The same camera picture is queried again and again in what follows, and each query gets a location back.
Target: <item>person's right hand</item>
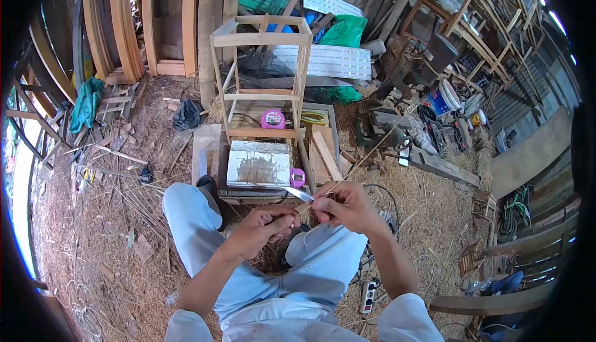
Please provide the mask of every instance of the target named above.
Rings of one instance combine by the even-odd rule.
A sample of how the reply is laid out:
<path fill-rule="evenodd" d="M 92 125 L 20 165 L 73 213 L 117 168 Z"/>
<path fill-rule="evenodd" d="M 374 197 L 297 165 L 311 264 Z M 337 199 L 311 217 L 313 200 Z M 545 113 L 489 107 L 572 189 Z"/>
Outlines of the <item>person's right hand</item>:
<path fill-rule="evenodd" d="M 329 222 L 332 226 L 343 224 L 350 231 L 365 235 L 389 230 L 360 183 L 340 182 L 333 188 L 335 184 L 337 182 L 329 181 L 312 195 L 315 198 L 312 208 L 320 223 Z M 332 188 L 337 201 L 324 197 Z"/>

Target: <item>knife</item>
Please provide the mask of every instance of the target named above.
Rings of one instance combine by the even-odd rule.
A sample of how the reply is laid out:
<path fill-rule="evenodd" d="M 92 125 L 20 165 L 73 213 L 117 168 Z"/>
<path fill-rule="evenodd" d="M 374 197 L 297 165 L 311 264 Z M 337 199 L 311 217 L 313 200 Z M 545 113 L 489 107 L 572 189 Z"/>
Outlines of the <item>knife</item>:
<path fill-rule="evenodd" d="M 283 187 L 283 189 L 287 190 L 289 193 L 293 194 L 294 196 L 300 198 L 302 201 L 310 203 L 311 201 L 315 201 L 315 198 L 309 195 L 306 192 L 301 191 L 300 189 L 292 188 L 292 187 Z"/>

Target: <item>white corrugated panel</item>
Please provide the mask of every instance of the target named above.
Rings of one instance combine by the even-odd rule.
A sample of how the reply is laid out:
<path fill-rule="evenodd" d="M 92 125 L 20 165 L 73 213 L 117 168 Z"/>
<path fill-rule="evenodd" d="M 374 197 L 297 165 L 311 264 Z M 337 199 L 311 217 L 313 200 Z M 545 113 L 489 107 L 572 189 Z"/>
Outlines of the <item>white corrugated panel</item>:
<path fill-rule="evenodd" d="M 296 71 L 298 46 L 278 45 L 272 52 L 288 69 Z M 370 80 L 371 52 L 362 48 L 312 45 L 307 74 Z"/>
<path fill-rule="evenodd" d="M 304 0 L 303 6 L 309 10 L 319 11 L 323 14 L 333 12 L 334 15 L 364 17 L 362 10 L 342 0 Z"/>

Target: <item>plastic container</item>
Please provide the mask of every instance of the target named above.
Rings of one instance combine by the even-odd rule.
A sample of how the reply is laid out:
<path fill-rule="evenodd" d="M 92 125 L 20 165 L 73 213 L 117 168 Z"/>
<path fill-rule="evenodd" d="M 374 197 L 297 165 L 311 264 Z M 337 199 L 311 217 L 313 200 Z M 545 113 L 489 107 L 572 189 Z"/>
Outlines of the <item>plastic container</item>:
<path fill-rule="evenodd" d="M 486 124 L 486 115 L 484 114 L 484 111 L 482 109 L 478 109 L 478 117 L 480 118 L 481 124 Z"/>
<path fill-rule="evenodd" d="M 447 80 L 440 82 L 436 90 L 428 93 L 428 101 L 435 110 L 437 117 L 450 111 L 457 111 L 461 108 L 455 90 Z"/>

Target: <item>wooden stick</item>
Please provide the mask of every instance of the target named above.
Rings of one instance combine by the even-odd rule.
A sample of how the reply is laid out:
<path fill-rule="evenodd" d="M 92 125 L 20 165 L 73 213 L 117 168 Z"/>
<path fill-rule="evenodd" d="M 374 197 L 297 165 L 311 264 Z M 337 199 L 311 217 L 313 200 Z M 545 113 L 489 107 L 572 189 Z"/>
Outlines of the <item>wooden stick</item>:
<path fill-rule="evenodd" d="M 138 163 L 145 164 L 145 165 L 149 163 L 147 161 L 143 161 L 143 160 L 139 160 L 139 159 L 136 159 L 134 157 L 131 157 L 131 156 L 127 155 L 127 154 L 120 153 L 118 151 L 113 151 L 113 150 L 109 149 L 106 146 L 101 146 L 101 145 L 95 145 L 95 146 L 97 148 L 101 149 L 101 150 L 107 151 L 109 153 L 115 154 L 115 155 L 120 156 L 120 157 L 124 157 L 125 159 L 129 159 L 129 160 L 134 161 L 134 162 L 138 162 Z"/>

